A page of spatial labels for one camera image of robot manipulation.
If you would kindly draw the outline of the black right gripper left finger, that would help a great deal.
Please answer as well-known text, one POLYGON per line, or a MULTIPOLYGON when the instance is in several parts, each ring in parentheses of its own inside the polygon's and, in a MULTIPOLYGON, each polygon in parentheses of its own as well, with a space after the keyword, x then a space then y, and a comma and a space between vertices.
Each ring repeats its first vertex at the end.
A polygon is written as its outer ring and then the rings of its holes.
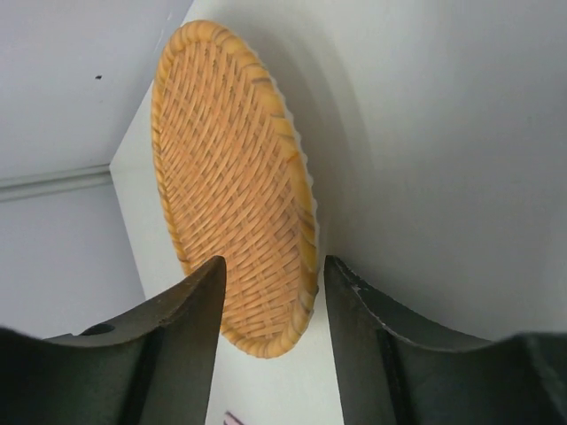
POLYGON ((202 424, 214 371, 226 263, 79 335, 1 331, 4 424, 202 424))

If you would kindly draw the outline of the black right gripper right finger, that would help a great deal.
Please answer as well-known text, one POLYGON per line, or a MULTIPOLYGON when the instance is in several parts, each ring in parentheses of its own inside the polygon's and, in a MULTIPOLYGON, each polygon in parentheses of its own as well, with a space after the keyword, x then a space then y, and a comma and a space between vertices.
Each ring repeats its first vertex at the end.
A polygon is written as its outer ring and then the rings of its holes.
POLYGON ((323 270, 347 424, 563 424, 566 337, 491 342, 415 313, 340 258, 323 270))

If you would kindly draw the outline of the purple Frozen placemat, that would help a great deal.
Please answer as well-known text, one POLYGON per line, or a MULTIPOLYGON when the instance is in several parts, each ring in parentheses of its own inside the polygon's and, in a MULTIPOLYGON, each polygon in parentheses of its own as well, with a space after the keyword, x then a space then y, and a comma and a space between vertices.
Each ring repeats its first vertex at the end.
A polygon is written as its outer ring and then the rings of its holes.
POLYGON ((236 417, 232 412, 227 411, 223 415, 223 425, 245 425, 238 417, 236 417))

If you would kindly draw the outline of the round wooden plate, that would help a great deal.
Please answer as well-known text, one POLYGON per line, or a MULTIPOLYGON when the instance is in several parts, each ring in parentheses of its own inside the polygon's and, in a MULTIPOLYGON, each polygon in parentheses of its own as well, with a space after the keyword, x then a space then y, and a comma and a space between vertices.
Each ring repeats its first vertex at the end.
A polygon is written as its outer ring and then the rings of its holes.
POLYGON ((225 259, 221 333, 257 358, 291 350, 318 292, 316 204, 292 116, 243 39, 209 20, 174 32, 151 89, 151 147, 183 272, 225 259))

